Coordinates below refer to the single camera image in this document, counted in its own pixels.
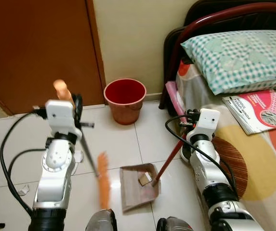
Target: bucket rim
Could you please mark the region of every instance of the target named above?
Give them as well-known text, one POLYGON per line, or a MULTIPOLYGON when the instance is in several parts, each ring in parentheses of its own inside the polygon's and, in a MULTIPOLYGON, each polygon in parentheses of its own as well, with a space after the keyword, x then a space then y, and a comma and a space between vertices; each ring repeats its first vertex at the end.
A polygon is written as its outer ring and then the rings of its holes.
POLYGON ((142 101, 142 100, 145 98, 145 96, 146 96, 146 87, 144 86, 143 83, 141 83, 140 81, 138 81, 138 80, 136 80, 136 79, 133 79, 133 78, 120 78, 120 79, 116 79, 116 80, 112 81, 111 83, 109 83, 109 84, 105 87, 105 89, 104 89, 104 97, 105 97, 105 100, 107 100, 109 103, 112 103, 112 104, 114 104, 114 105, 119 105, 119 106, 126 106, 126 105, 132 105, 132 104, 138 103, 138 102, 142 101), (144 88, 144 95, 143 95, 139 100, 137 100, 137 101, 135 101, 135 102, 132 102, 132 103, 115 103, 115 102, 109 100, 109 99, 107 98, 107 96, 105 95, 105 91, 106 91, 106 89, 109 87, 109 85, 112 84, 112 83, 114 83, 114 82, 121 81, 121 80, 126 80, 126 79, 133 80, 133 81, 136 81, 136 82, 140 83, 141 86, 143 86, 143 88, 144 88))

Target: door frame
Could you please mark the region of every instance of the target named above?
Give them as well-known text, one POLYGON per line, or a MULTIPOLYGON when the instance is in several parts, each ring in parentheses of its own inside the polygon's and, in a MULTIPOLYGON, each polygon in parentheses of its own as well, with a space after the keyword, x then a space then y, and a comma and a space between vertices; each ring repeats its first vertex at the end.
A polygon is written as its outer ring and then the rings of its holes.
MULTIPOLYGON (((99 43, 99 37, 97 32, 97 24, 96 24, 96 16, 95 16, 95 9, 94 9, 94 3, 93 0, 84 0, 85 1, 85 10, 89 19, 89 25, 91 28, 91 36, 92 36, 92 43, 95 51, 95 58, 97 63, 97 70, 99 73, 101 88, 102 88, 102 94, 104 94, 104 89, 106 86, 105 82, 105 71, 104 71, 104 63, 101 56, 100 51, 100 43, 99 43)), ((10 109, 3 104, 3 102, 0 100, 0 108, 9 116, 13 116, 13 113, 10 111, 10 109)))

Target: white tile floor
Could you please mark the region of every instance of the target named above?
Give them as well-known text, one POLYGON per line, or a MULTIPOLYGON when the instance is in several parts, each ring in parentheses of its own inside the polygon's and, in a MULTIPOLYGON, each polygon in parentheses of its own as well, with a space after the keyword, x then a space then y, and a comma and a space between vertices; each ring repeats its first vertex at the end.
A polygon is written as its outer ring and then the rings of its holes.
MULTIPOLYGON (((94 160, 107 151, 111 180, 111 208, 115 211, 119 231, 155 231, 159 218, 174 216, 184 219, 196 231, 205 230, 202 211, 192 178, 192 170, 179 155, 171 162, 161 178, 161 194, 152 204, 122 213, 119 167, 154 163, 157 169, 174 148, 177 140, 164 128, 167 111, 158 109, 158 102, 146 102, 134 125, 122 126, 114 122, 108 107, 83 110, 82 120, 95 122, 95 128, 85 128, 87 142, 94 160)), ((0 144, 16 118, 0 119, 0 144)), ((28 148, 44 147, 50 129, 46 121, 31 116, 13 131, 5 146, 5 161, 28 148)), ((13 168, 13 182, 17 189, 26 183, 30 192, 23 199, 32 206, 41 175, 41 153, 20 157, 13 168)), ((84 230, 93 213, 99 210, 97 182, 90 165, 80 164, 72 176, 72 192, 65 220, 65 230, 84 230)), ((0 222, 7 231, 27 230, 30 219, 10 194, 0 167, 0 222)))

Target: mattress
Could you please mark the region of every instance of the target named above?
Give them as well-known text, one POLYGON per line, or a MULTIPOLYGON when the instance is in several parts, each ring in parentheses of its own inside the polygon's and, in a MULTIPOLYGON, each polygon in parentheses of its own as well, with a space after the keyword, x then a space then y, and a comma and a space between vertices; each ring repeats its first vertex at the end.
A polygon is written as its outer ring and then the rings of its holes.
POLYGON ((180 65, 176 78, 183 111, 203 107, 221 112, 214 146, 235 174, 241 202, 265 231, 276 231, 276 129, 246 135, 221 101, 223 95, 214 96, 195 69, 184 77, 189 69, 180 65))

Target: dustpan handle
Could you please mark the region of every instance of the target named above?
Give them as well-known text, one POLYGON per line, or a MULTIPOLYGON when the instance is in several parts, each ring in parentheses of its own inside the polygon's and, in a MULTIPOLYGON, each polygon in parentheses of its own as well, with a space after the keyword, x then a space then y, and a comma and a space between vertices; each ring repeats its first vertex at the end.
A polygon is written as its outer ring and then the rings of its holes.
POLYGON ((159 181, 159 178, 161 177, 161 175, 163 174, 163 172, 166 170, 166 168, 169 166, 169 164, 171 163, 171 161, 173 160, 173 158, 175 157, 175 155, 178 153, 178 151, 181 149, 183 145, 182 141, 178 141, 176 146, 174 147, 173 151, 171 152, 171 154, 169 155, 168 159, 166 160, 166 162, 164 163, 164 165, 162 166, 161 170, 159 171, 158 175, 155 178, 155 182, 159 181))

